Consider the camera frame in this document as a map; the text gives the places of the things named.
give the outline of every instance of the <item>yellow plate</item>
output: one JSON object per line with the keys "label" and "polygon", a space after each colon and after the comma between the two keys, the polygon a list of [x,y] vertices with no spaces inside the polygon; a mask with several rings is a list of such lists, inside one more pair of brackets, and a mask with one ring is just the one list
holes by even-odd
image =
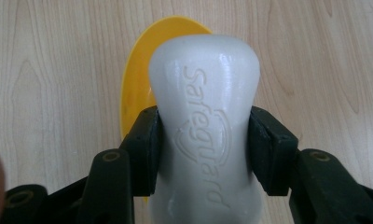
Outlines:
{"label": "yellow plate", "polygon": [[155,49],[165,41],[181,35],[210,34],[211,31],[190,18],[171,16],[150,25],[134,44],[122,78],[119,125],[122,139],[139,113],[155,105],[148,78],[148,65]]}

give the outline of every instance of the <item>wood grain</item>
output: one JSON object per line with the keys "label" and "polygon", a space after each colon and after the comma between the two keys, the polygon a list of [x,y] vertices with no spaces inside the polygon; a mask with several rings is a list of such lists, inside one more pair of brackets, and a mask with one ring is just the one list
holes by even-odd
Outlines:
{"label": "wood grain", "polygon": [[[127,56],[153,21],[184,15],[249,43],[261,63],[256,105],[337,156],[373,188],[373,0],[0,1],[0,156],[7,188],[49,192],[120,144]],[[262,223],[292,223],[263,196]],[[136,223],[149,223],[135,200]]]}

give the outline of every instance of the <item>wooden table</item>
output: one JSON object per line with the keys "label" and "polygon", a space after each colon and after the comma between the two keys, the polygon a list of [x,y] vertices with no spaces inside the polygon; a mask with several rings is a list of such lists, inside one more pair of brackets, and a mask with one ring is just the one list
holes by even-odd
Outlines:
{"label": "wooden table", "polygon": [[[256,105],[373,188],[373,0],[0,1],[0,156],[7,188],[58,190],[118,147],[120,82],[140,33],[168,15],[256,51]],[[262,223],[292,223],[265,197]],[[136,223],[149,223],[136,199]]]}

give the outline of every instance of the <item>soap bar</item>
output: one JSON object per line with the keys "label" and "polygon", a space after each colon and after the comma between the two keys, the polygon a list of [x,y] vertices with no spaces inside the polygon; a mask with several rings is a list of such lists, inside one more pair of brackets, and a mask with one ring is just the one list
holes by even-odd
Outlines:
{"label": "soap bar", "polygon": [[258,223],[257,180],[247,160],[247,128],[259,61],[243,41],[186,35],[162,44],[149,80],[164,126],[155,224]]}

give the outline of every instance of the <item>embossed logo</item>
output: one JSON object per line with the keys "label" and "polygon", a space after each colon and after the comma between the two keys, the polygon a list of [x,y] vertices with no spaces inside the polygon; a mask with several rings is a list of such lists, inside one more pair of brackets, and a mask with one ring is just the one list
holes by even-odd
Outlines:
{"label": "embossed logo", "polygon": [[228,119],[223,110],[205,102],[206,73],[202,69],[188,72],[185,66],[183,78],[189,118],[178,128],[173,142],[182,155],[200,167],[207,201],[229,208],[218,180],[219,167],[227,163],[231,144]]}

